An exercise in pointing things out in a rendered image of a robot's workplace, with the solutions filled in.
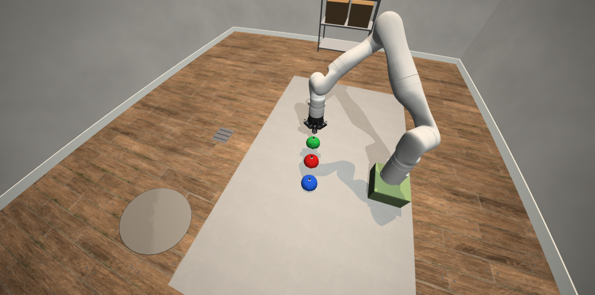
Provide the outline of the red dome bell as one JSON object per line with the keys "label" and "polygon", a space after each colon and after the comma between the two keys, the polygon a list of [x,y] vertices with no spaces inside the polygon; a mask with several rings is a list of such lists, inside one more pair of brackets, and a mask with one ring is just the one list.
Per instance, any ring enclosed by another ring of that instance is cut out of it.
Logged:
{"label": "red dome bell", "polygon": [[317,167],[318,166],[318,163],[319,163],[318,157],[315,156],[314,154],[308,154],[304,158],[304,164],[305,164],[305,166],[307,166],[310,169]]}

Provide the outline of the blue bell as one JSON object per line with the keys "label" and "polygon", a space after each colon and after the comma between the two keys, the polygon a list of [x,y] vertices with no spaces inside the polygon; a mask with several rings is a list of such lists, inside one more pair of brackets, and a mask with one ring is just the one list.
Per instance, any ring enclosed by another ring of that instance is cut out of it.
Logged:
{"label": "blue bell", "polygon": [[312,190],[315,190],[318,183],[317,183],[316,178],[313,175],[305,175],[301,181],[301,185],[302,185],[303,189],[305,189],[306,191],[312,191]]}

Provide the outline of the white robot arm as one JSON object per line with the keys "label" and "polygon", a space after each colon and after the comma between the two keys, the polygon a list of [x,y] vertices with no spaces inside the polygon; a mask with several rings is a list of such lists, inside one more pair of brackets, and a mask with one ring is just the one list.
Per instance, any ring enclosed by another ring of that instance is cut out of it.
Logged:
{"label": "white robot arm", "polygon": [[381,179],[389,185],[400,185],[411,169],[419,163],[422,154],[436,148],[440,133],[430,112],[414,60],[404,34],[403,21],[393,11],[381,14],[374,30],[361,44],[336,58],[328,66],[326,76],[315,72],[310,76],[309,114],[313,118],[324,115],[325,94],[345,73],[365,58],[384,47],[388,76],[395,98],[409,112],[415,128],[400,138],[396,150],[381,169]]}

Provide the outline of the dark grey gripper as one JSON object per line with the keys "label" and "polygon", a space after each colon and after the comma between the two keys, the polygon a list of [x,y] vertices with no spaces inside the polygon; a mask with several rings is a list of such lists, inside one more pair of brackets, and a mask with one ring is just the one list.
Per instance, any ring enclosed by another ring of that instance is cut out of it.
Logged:
{"label": "dark grey gripper", "polygon": [[317,130],[324,128],[327,126],[327,121],[324,121],[324,116],[321,118],[313,118],[310,116],[308,119],[304,119],[304,125],[306,125],[309,129],[312,129],[312,133],[317,133]]}

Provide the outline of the green dome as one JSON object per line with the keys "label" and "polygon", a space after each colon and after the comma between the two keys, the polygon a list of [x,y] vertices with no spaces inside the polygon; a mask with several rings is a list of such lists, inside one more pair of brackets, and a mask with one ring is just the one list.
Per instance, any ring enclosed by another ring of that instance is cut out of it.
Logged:
{"label": "green dome", "polygon": [[320,146],[320,140],[318,138],[316,138],[315,136],[312,136],[307,139],[306,144],[309,148],[315,149]]}

